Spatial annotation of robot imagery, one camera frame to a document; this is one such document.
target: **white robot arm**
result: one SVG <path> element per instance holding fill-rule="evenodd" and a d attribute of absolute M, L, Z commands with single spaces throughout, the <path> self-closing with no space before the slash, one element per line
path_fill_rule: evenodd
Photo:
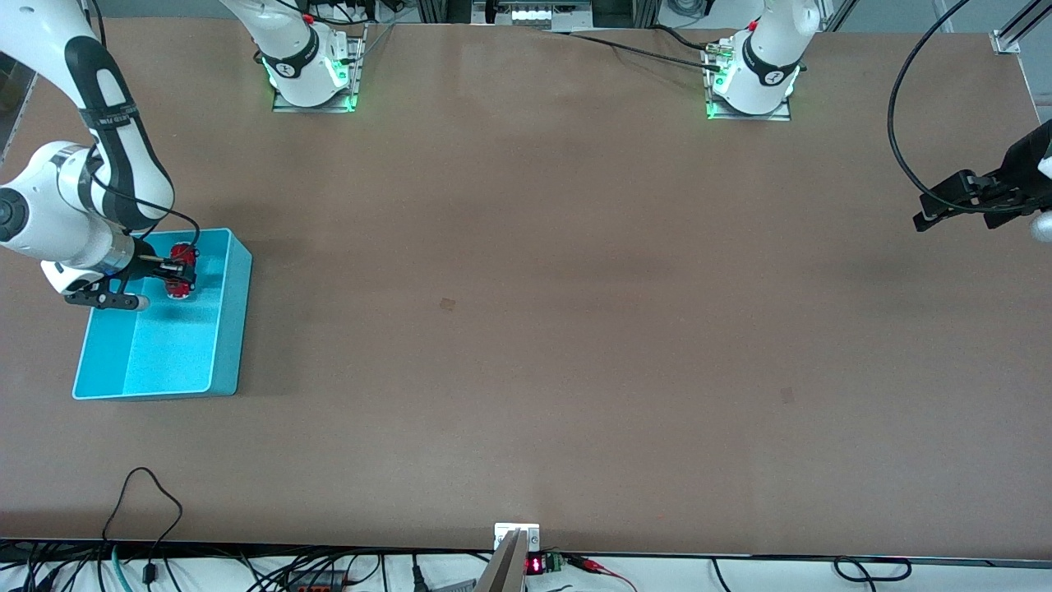
<path fill-rule="evenodd" d="M 349 84 L 347 34 L 277 0 L 220 0 L 248 29 L 278 93 L 296 106 L 318 106 Z"/>
<path fill-rule="evenodd" d="M 191 282 L 191 267 L 156 257 L 148 244 L 130 236 L 169 211 L 171 182 L 117 63 L 77 2 L 2 2 L 0 22 L 0 52 L 65 93 L 96 141 L 93 147 L 47 143 L 21 173 L 0 185 L 0 244 L 42 259 L 48 281 L 75 304 L 144 305 L 135 298 L 105 295 L 102 302 L 88 302 L 83 290 L 103 278 L 169 279 L 189 271 Z"/>
<path fill-rule="evenodd" d="M 792 91 L 821 21 L 814 0 L 765 0 L 754 27 L 721 43 L 731 55 L 712 90 L 742 113 L 771 113 Z"/>

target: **black cable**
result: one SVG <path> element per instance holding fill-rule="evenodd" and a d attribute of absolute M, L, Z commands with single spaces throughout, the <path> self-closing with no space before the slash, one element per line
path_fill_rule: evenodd
<path fill-rule="evenodd" d="M 102 557 L 105 555 L 105 545 L 99 545 L 95 554 L 95 576 L 99 580 L 99 592 L 106 592 L 106 585 L 102 581 Z"/>
<path fill-rule="evenodd" d="M 862 574 L 862 576 L 858 577 L 858 576 L 848 575 L 848 574 L 844 573 L 844 570 L 841 569 L 841 564 L 842 563 L 848 563 L 848 564 L 851 564 L 852 566 L 854 566 L 855 569 L 858 570 L 858 573 Z M 876 583 L 877 581 L 902 581 L 902 580 L 906 579 L 907 577 L 913 575 L 913 564 L 911 564 L 910 560 L 906 559 L 906 558 L 902 558 L 902 559 L 897 559 L 897 558 L 896 559 L 881 559 L 879 562 L 873 560 L 871 563 L 882 563 L 882 564 L 893 564 L 893 565 L 906 566 L 906 571 L 903 572 L 903 573 L 901 573 L 901 574 L 898 574 L 898 575 L 873 576 L 873 575 L 870 575 L 870 573 L 868 571 L 866 571 L 866 568 L 862 565 L 862 562 L 859 562 L 858 559 L 855 559 L 854 557 L 847 557 L 847 556 L 843 556 L 843 555 L 839 556 L 839 557 L 834 557 L 833 558 L 833 571 L 836 572 L 836 575 L 841 576 L 842 578 L 844 578 L 844 579 L 846 579 L 848 581 L 853 581 L 855 584 L 868 584 L 870 592 L 876 592 Z"/>
<path fill-rule="evenodd" d="M 716 579 L 720 580 L 720 586 L 723 587 L 724 592 L 730 592 L 730 587 L 727 586 L 727 580 L 723 578 L 723 572 L 720 571 L 720 562 L 715 557 L 709 557 L 712 560 L 712 568 L 716 570 Z"/>
<path fill-rule="evenodd" d="M 94 154 L 96 151 L 98 151 L 98 149 L 99 149 L 98 144 L 92 144 L 90 149 L 87 150 L 87 158 L 86 158 L 86 160 L 90 160 L 94 157 Z M 177 218 L 182 218 L 183 220 L 185 220 L 186 222 L 188 222 L 191 226 L 194 226 L 194 238 L 190 240 L 190 243 L 189 243 L 190 247 L 193 248 L 194 246 L 197 245 L 198 239 L 201 238 L 201 224 L 198 224 L 197 220 L 195 220 L 194 218 L 190 218 L 189 216 L 187 216 L 186 213 L 183 213 L 182 211 L 179 211 L 179 210 L 176 210 L 176 209 L 171 209 L 170 207 L 164 207 L 163 205 L 158 205 L 156 203 L 150 203 L 150 202 L 148 202 L 146 200 L 139 199 L 138 197 L 133 197 L 130 195 L 127 195 L 124 191 L 117 190 L 116 188 L 109 186 L 108 184 L 103 183 L 102 179 L 100 179 L 99 177 L 97 177 L 95 175 L 95 170 L 92 170 L 92 180 L 95 181 L 96 183 L 98 183 L 98 185 L 103 190 L 112 192 L 112 193 L 116 195 L 117 197 L 119 197 L 121 199 L 127 199 L 127 200 L 133 201 L 135 203 L 138 203 L 139 205 L 145 205 L 147 207 L 153 207 L 155 209 L 160 209 L 161 211 L 164 211 L 165 213 L 171 213 L 173 216 L 175 216 Z M 145 232 L 143 232 L 143 236 L 146 236 L 149 232 L 154 231 L 154 227 L 157 227 L 157 224 L 155 224 L 153 227 L 150 227 Z"/>
<path fill-rule="evenodd" d="M 380 574 L 384 578 L 384 592 L 390 592 L 390 589 L 387 587 L 387 562 L 383 554 L 380 555 Z"/>
<path fill-rule="evenodd" d="M 103 525 L 103 527 L 102 527 L 101 538 L 102 538 L 103 543 L 108 543 L 109 542 L 109 539 L 106 536 L 107 531 L 109 530 L 109 525 L 114 522 L 114 518 L 117 517 L 117 512 L 121 509 L 121 503 L 124 502 L 124 494 L 127 492 L 128 483 L 132 481 L 132 476 L 135 475 L 136 473 L 138 473 L 139 471 L 143 471 L 144 473 L 146 473 L 147 475 L 149 475 L 149 478 L 154 481 L 154 486 L 157 487 L 157 490 L 159 492 L 161 492 L 162 495 L 164 495 L 165 497 L 167 497 L 168 499 L 170 499 L 171 503 L 176 505 L 176 510 L 177 510 L 176 519 L 171 522 L 171 524 L 168 526 L 168 528 L 166 528 L 164 530 L 164 532 L 161 533 L 161 536 L 157 537 L 157 540 L 154 542 L 154 545 L 150 546 L 149 551 L 146 554 L 146 565 L 147 566 L 153 566 L 154 565 L 154 552 L 157 550 L 157 547 L 161 544 L 162 540 L 164 540 L 164 537 L 167 536 L 168 533 L 171 532 L 173 529 L 175 529 L 177 525 L 179 525 L 179 520 L 183 519 L 183 505 L 182 505 L 182 503 L 179 502 L 178 498 L 176 498 L 176 496 L 171 495 L 171 493 L 169 493 L 168 490 L 164 489 L 164 486 L 161 485 L 161 482 L 160 482 L 160 479 L 157 478 L 157 475 L 154 474 L 154 472 L 150 471 L 147 467 L 136 467 L 135 469 L 132 469 L 130 471 L 128 471 L 128 474 L 124 476 L 124 484 L 121 486 L 121 493 L 120 493 L 120 495 L 117 496 L 117 504 L 114 506 L 113 512 L 110 512 L 109 516 L 106 518 L 106 524 Z M 102 568 L 101 568 L 101 559 L 100 559 L 100 567 L 99 567 L 99 570 L 100 570 L 100 573 L 99 573 L 99 583 L 100 583 L 100 585 L 102 583 L 101 569 Z M 144 583 L 146 585 L 146 591 L 150 592 L 150 590 L 151 590 L 150 586 L 153 585 L 153 581 L 151 580 L 145 580 Z"/>
<path fill-rule="evenodd" d="M 238 552 L 241 554 L 241 563 L 244 564 L 244 566 L 246 568 L 248 568 L 248 571 L 252 572 L 252 579 L 255 579 L 256 584 L 258 586 L 260 586 L 260 588 L 262 588 L 263 585 L 260 583 L 260 573 L 258 571 L 256 571 L 255 567 L 252 567 L 251 562 L 249 562 L 248 557 L 245 556 L 245 552 L 244 551 L 242 551 L 241 549 L 239 549 Z"/>
<path fill-rule="evenodd" d="M 140 240 L 145 240 L 145 239 L 146 239 L 146 237 L 147 237 L 147 236 L 149 236 L 149 232 L 151 232 L 151 231 L 154 231 L 154 230 L 156 230 L 156 229 L 157 229 L 157 226 L 158 226 L 158 224 L 160 224 L 160 223 L 161 223 L 161 222 L 158 222 L 157 224 L 154 224 L 153 226 L 149 226 L 148 228 L 146 228 L 146 231 L 144 231 L 144 232 L 142 232 L 141 234 L 139 234 L 139 239 L 140 239 Z"/>
<path fill-rule="evenodd" d="M 351 557 L 350 563 L 353 564 L 355 559 L 357 559 L 359 556 L 360 555 L 355 555 L 353 557 Z M 377 575 L 377 572 L 380 571 L 379 556 L 377 557 L 377 559 L 378 559 L 377 560 L 377 565 L 372 567 L 372 571 L 370 571 L 369 573 L 367 573 L 365 575 L 365 577 L 363 577 L 361 579 L 350 579 L 350 578 L 347 578 L 347 586 L 358 586 L 359 584 L 364 584 L 365 580 L 369 579 L 373 575 Z M 347 572 L 350 572 L 350 564 L 347 564 Z"/>
<path fill-rule="evenodd" d="M 648 52 L 646 49 L 640 49 L 639 47 L 632 47 L 630 45 L 623 45 L 623 44 L 616 43 L 614 41 L 607 41 L 606 39 L 596 39 L 594 37 L 586 37 L 584 35 L 570 35 L 569 37 L 572 37 L 573 39 L 587 39 L 588 41 L 593 41 L 595 43 L 602 43 L 604 45 L 609 45 L 609 46 L 615 47 L 618 49 L 624 49 L 626 52 L 631 52 L 633 54 L 639 54 L 641 56 L 646 56 L 648 58 L 654 58 L 656 60 L 665 60 L 667 62 L 672 62 L 672 63 L 677 63 L 677 64 L 683 64 L 683 65 L 689 65 L 689 66 L 692 66 L 692 67 L 700 67 L 702 69 L 708 69 L 708 70 L 711 70 L 711 72 L 720 72 L 720 66 L 717 66 L 715 64 L 708 64 L 708 63 L 702 63 L 702 62 L 693 62 L 693 61 L 685 60 L 685 59 L 682 59 L 682 58 L 674 58 L 672 56 L 665 56 L 665 55 L 662 55 L 662 54 L 655 54 L 653 52 Z"/>
<path fill-rule="evenodd" d="M 179 587 L 179 580 L 176 579 L 176 573 L 171 571 L 171 566 L 168 565 L 168 555 L 164 551 L 161 551 L 161 560 L 164 562 L 164 571 L 168 572 L 168 579 L 171 580 L 171 586 L 176 589 L 176 592 L 183 592 L 183 589 Z"/>
<path fill-rule="evenodd" d="M 22 590 L 32 590 L 33 588 L 36 588 L 37 569 L 33 563 L 33 557 L 36 554 L 37 544 L 34 543 L 33 547 L 29 549 L 29 553 L 25 556 L 25 577 L 22 579 Z"/>
<path fill-rule="evenodd" d="M 95 7 L 95 16 L 99 17 L 99 43 L 102 43 L 102 46 L 105 47 L 106 25 L 102 23 L 102 11 L 99 9 L 99 0 L 92 0 L 92 6 Z"/>
<path fill-rule="evenodd" d="M 916 173 L 913 172 L 913 169 L 910 168 L 910 165 L 906 163 L 906 159 L 903 157 L 902 150 L 898 149 L 898 140 L 895 138 L 895 104 L 898 101 L 898 89 L 903 85 L 903 79 L 906 78 L 906 73 L 909 70 L 910 65 L 913 63 L 913 60 L 917 57 L 917 54 L 919 54 L 920 49 L 925 46 L 925 43 L 927 43 L 928 40 L 931 39 L 933 35 L 935 35 L 935 32 L 938 30 L 939 27 L 943 26 L 943 24 L 947 20 L 949 20 L 950 17 L 954 15 L 954 13 L 959 11 L 965 4 L 969 3 L 970 1 L 971 0 L 960 0 L 959 2 L 954 4 L 953 7 L 947 11 L 946 14 L 939 17 L 938 20 L 935 21 L 935 24 L 933 24 L 931 28 L 929 28 L 924 34 L 920 40 L 917 41 L 917 44 L 913 46 L 913 50 L 910 52 L 910 55 L 906 57 L 906 61 L 903 63 L 902 69 L 898 70 L 898 76 L 895 77 L 895 83 L 892 84 L 891 86 L 891 96 L 888 98 L 888 142 L 891 144 L 891 154 L 894 155 L 895 162 L 898 163 L 898 167 L 903 169 L 903 172 L 906 173 L 906 177 L 909 178 L 909 180 L 913 183 L 913 185 L 916 186 L 918 189 L 920 189 L 922 192 L 934 199 L 935 201 L 938 201 L 943 205 L 952 207 L 958 211 L 970 211 L 978 213 L 1011 213 L 1014 211 L 1024 211 L 1026 209 L 1026 206 L 1023 205 L 1010 205 L 1005 207 L 976 207 L 974 205 L 958 205 L 956 203 L 944 199 L 943 197 L 935 193 L 935 191 L 933 191 L 930 187 L 925 185 L 924 182 L 920 181 L 919 177 L 917 177 Z"/>
<path fill-rule="evenodd" d="M 73 590 L 74 584 L 77 581 L 77 576 L 80 574 L 80 570 L 84 569 L 84 566 L 87 565 L 90 557 L 92 556 L 89 554 L 85 555 L 84 558 L 77 564 L 77 569 L 73 570 L 73 573 L 69 574 L 69 579 L 66 580 L 65 585 L 63 585 L 61 589 L 59 589 L 59 592 L 68 592 Z"/>
<path fill-rule="evenodd" d="M 709 45 L 709 43 L 711 43 L 711 42 L 708 42 L 708 43 L 693 43 L 691 41 L 688 41 L 687 38 L 685 38 L 684 36 L 680 35 L 680 32 L 677 32 L 676 29 L 672 28 L 671 26 L 665 26 L 663 24 L 654 24 L 650 28 L 655 28 L 658 30 L 664 30 L 665 33 L 671 35 L 673 39 L 675 39 L 676 41 L 679 41 L 683 45 L 686 45 L 686 46 L 690 47 L 691 49 L 697 49 L 699 52 L 704 52 L 706 49 L 706 47 Z"/>
<path fill-rule="evenodd" d="M 271 584 L 276 586 L 281 586 L 283 588 L 287 587 L 288 574 L 295 570 L 298 570 L 304 566 L 309 565 L 310 562 L 315 560 L 315 558 L 320 554 L 324 554 L 324 551 L 319 553 L 319 551 L 316 550 L 309 554 L 297 555 L 289 564 L 265 574 L 263 577 L 260 578 L 260 581 L 258 584 L 249 586 L 246 592 L 252 592 L 257 587 L 259 587 L 260 592 L 266 592 L 266 586 L 269 586 Z"/>
<path fill-rule="evenodd" d="M 294 6 L 294 5 L 289 4 L 288 2 L 285 2 L 285 0 L 275 0 L 275 2 L 281 4 L 282 6 L 285 6 L 286 8 L 291 8 L 291 9 L 296 11 L 297 13 L 300 13 L 301 15 L 308 16 L 308 17 L 315 19 L 316 21 L 323 22 L 325 24 L 341 24 L 341 25 L 342 24 L 360 24 L 359 22 L 340 22 L 340 21 L 336 21 L 336 20 L 332 20 L 332 19 L 327 19 L 327 18 L 322 17 L 320 15 L 311 15 L 310 13 L 301 9 L 299 6 Z"/>
<path fill-rule="evenodd" d="M 171 522 L 171 525 L 169 525 L 168 528 L 161 533 L 161 536 L 157 537 L 157 540 L 154 542 L 153 547 L 150 547 L 150 550 L 154 550 L 157 549 L 157 546 L 160 545 L 162 540 L 164 540 L 164 537 L 167 536 L 168 533 L 176 528 L 176 525 L 179 524 L 179 520 L 183 519 L 183 505 L 182 503 L 179 502 L 179 499 L 176 498 L 176 496 L 168 493 L 168 490 L 164 489 L 164 486 L 161 485 L 161 482 L 157 478 L 157 475 L 154 474 L 154 472 L 150 471 L 149 468 L 147 467 L 136 467 L 135 469 L 128 471 L 128 474 L 124 476 L 124 485 L 121 486 L 121 493 L 120 495 L 117 496 L 117 505 L 114 506 L 114 510 L 109 513 L 109 516 L 106 518 L 106 524 L 102 526 L 102 534 L 100 535 L 100 538 L 102 538 L 103 543 L 106 544 L 109 543 L 109 538 L 106 536 L 107 531 L 109 530 L 109 525 L 114 522 L 114 518 L 117 517 L 117 511 L 121 509 L 121 503 L 124 502 L 124 494 L 127 492 L 128 489 L 128 482 L 130 482 L 132 476 L 138 473 L 139 471 L 142 471 L 147 475 L 149 475 L 149 478 L 154 481 L 154 486 L 157 487 L 157 491 L 161 492 L 162 495 L 170 499 L 171 503 L 176 505 L 176 509 L 179 512 L 176 515 L 176 519 Z"/>

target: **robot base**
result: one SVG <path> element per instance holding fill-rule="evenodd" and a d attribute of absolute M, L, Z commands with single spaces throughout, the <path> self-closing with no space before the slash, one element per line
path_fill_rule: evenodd
<path fill-rule="evenodd" d="M 365 53 L 365 38 L 346 39 L 345 47 L 337 47 L 337 56 L 345 56 L 350 62 L 341 64 L 332 63 L 332 75 L 347 85 L 332 95 L 332 98 L 316 106 L 297 106 L 286 101 L 276 89 L 274 91 L 274 103 L 271 110 L 275 113 L 355 113 L 358 108 L 358 90 L 362 84 L 362 63 Z"/>
<path fill-rule="evenodd" d="M 724 39 L 721 44 L 729 42 L 729 39 Z M 701 52 L 703 63 L 714 63 L 720 66 L 724 66 L 721 63 L 721 59 L 712 59 L 712 56 L 708 52 Z M 730 103 L 720 95 L 712 91 L 713 86 L 723 82 L 719 80 L 722 76 L 719 72 L 705 70 L 705 113 L 709 119 L 751 119 L 753 121 L 790 121 L 792 119 L 792 113 L 789 109 L 789 97 L 786 97 L 782 104 L 777 108 L 770 113 L 765 113 L 763 115 L 749 115 L 747 113 L 742 113 L 736 108 L 730 106 Z"/>

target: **metal mounting plate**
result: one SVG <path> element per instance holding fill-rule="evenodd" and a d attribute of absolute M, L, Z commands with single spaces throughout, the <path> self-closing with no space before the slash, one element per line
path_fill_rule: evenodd
<path fill-rule="evenodd" d="M 504 536 L 512 530 L 525 530 L 529 534 L 529 551 L 531 553 L 541 550 L 541 525 L 525 523 L 497 523 L 493 525 L 493 549 L 500 547 Z"/>

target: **red cable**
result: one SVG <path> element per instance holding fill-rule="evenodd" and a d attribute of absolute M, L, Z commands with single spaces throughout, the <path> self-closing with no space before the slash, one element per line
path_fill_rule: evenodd
<path fill-rule="evenodd" d="M 639 590 L 635 589 L 635 585 L 634 584 L 632 584 L 631 581 L 629 581 L 629 579 L 627 577 L 625 577 L 625 576 L 623 576 L 621 574 L 616 574 L 616 573 L 613 573 L 610 570 L 606 570 L 606 573 L 604 575 L 609 575 L 610 577 L 616 577 L 618 579 L 620 579 L 620 580 L 624 581 L 625 584 L 627 584 L 628 586 L 630 586 L 632 588 L 632 592 L 640 592 Z"/>
<path fill-rule="evenodd" d="M 628 586 L 630 586 L 632 588 L 632 592 L 640 592 L 635 588 L 635 585 L 632 584 L 627 577 L 625 577 L 625 576 L 623 576 L 623 575 L 621 575 L 619 573 L 614 573 L 614 572 L 610 571 L 608 568 L 606 568 L 605 566 L 603 566 L 602 564 L 600 564 L 596 560 L 585 559 L 584 560 L 584 567 L 585 567 L 586 570 L 592 571 L 592 573 L 596 573 L 599 575 L 609 575 L 610 577 L 615 577 L 615 578 L 624 581 Z"/>

